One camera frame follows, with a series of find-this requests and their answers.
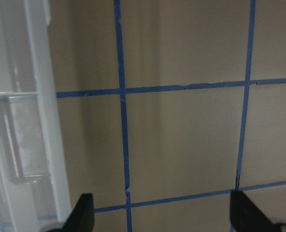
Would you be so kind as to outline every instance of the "black object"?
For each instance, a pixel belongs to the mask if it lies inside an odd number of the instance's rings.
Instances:
[[[236,232],[286,232],[286,224],[273,224],[242,192],[231,192],[230,221]]]
[[[92,232],[94,226],[93,196],[82,194],[62,229],[47,232]]]

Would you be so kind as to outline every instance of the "metal screw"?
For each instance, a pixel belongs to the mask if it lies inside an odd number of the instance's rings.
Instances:
[[[282,232],[286,232],[286,225],[281,225],[281,226],[280,226],[280,230],[281,230]]]

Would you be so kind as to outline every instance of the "blue grid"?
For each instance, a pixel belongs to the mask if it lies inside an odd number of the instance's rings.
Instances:
[[[265,184],[265,185],[239,188],[241,167],[242,167],[242,155],[243,155],[243,146],[244,146],[244,136],[245,136],[245,126],[246,126],[246,117],[247,117],[249,88],[251,85],[286,84],[286,78],[262,79],[262,80],[251,80],[251,78],[250,78],[253,38],[254,38],[254,26],[255,26],[256,0],[250,0],[249,31],[248,31],[248,45],[247,45],[245,80],[244,81],[220,82],[220,83],[213,83],[213,84],[198,83],[198,84],[191,84],[191,85],[186,85],[186,86],[170,85],[170,86],[126,88],[125,75],[124,75],[122,29],[121,29],[121,24],[120,24],[120,18],[121,18],[120,0],[114,0],[114,9],[115,9],[115,26],[116,26],[118,67],[119,67],[119,85],[120,85],[120,87],[119,88],[113,88],[113,89],[67,91],[67,92],[58,92],[57,93],[57,98],[90,97],[90,96],[101,96],[101,95],[119,95],[120,96],[121,125],[122,125],[122,138],[123,138],[125,195],[127,197],[126,198],[127,200],[126,200],[126,203],[123,205],[115,205],[115,206],[110,206],[110,207],[97,208],[97,209],[95,209],[95,213],[125,209],[126,215],[127,215],[127,229],[128,229],[128,232],[132,232],[131,208],[224,195],[224,194],[229,194],[232,190],[234,190],[234,189],[227,189],[227,190],[222,190],[222,191],[206,192],[206,193],[195,194],[195,195],[187,195],[187,196],[180,196],[180,197],[173,197],[173,198],[166,198],[166,199],[158,199],[158,200],[154,200],[154,201],[131,203],[131,193],[129,191],[130,172],[129,172],[129,148],[128,148],[128,130],[127,130],[127,113],[126,113],[127,112],[126,95],[128,95],[128,94],[166,92],[166,91],[182,91],[182,90],[195,90],[195,89],[207,89],[207,88],[223,88],[223,87],[244,87],[244,98],[243,98],[243,108],[242,108],[242,115],[241,115],[241,130],[240,130],[240,141],[239,141],[239,152],[238,152],[235,190],[240,189],[243,191],[249,191],[249,190],[255,190],[255,189],[264,189],[264,188],[271,188],[271,187],[286,185],[286,181],[282,181],[282,182],[269,183],[269,184]]]

